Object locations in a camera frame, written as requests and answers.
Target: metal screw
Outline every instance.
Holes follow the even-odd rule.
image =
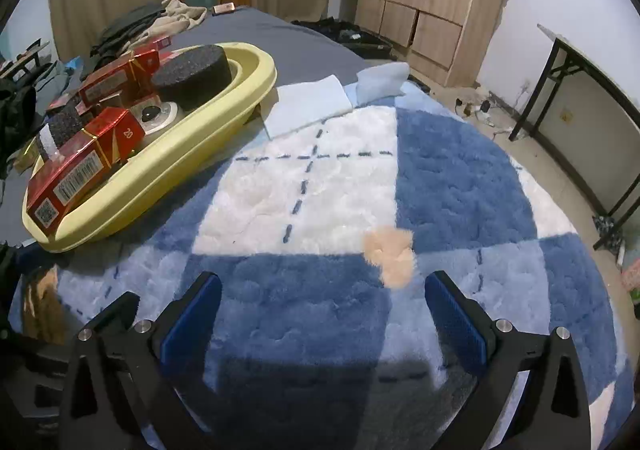
[[[82,331],[78,333],[78,340],[80,340],[81,342],[85,342],[89,338],[91,338],[91,335],[91,329],[82,329]]]
[[[504,318],[501,318],[500,320],[495,322],[495,326],[498,327],[498,331],[501,331],[503,333],[508,333],[513,329],[513,324],[510,321],[505,320]]]
[[[146,333],[153,325],[151,320],[141,320],[137,324],[133,326],[137,333],[143,334]]]
[[[569,329],[567,329],[566,327],[558,327],[556,329],[556,334],[562,338],[562,340],[566,340],[567,338],[569,338],[569,336],[571,336],[571,333],[569,332]]]

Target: electrical outlet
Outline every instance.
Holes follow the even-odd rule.
[[[560,119],[562,119],[565,123],[570,124],[574,118],[574,113],[571,110],[562,109],[560,113]]]

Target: blue and white checkered blanket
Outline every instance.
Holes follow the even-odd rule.
[[[131,290],[138,318],[155,319],[212,271],[222,304],[180,392],[220,448],[429,448],[474,386],[424,300],[425,276],[443,269],[492,318],[570,330],[603,446],[631,409],[632,372],[596,265],[522,166],[403,88],[271,142],[249,123],[233,155],[76,249],[59,271],[63,303],[80,325]],[[413,233],[401,289],[363,256],[380,226]]]

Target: yellow tub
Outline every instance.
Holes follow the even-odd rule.
[[[238,132],[273,88],[276,68],[270,55],[255,46],[237,42],[219,45],[225,49],[234,75],[231,84],[130,158],[66,215],[48,237],[27,215],[25,193],[22,222],[44,249],[68,251],[129,225],[166,192],[196,173]],[[41,166],[39,158],[33,173]]]

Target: barcode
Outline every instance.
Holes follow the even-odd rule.
[[[53,204],[51,204],[49,198],[44,199],[44,201],[36,209],[35,213],[36,217],[44,227],[49,227],[49,224],[51,224],[53,220],[58,216],[58,211],[53,206]]]
[[[86,95],[86,99],[89,101],[102,99],[104,96],[109,96],[109,94],[121,86],[125,81],[127,81],[127,73],[124,70],[119,70],[113,76],[109,76],[100,83],[96,83],[94,86],[89,87],[84,94]]]
[[[53,192],[60,199],[60,202],[66,206],[74,195],[82,190],[84,185],[100,170],[102,170],[102,162],[98,154],[93,150],[78,163],[78,166],[64,176],[62,181],[53,188]]]

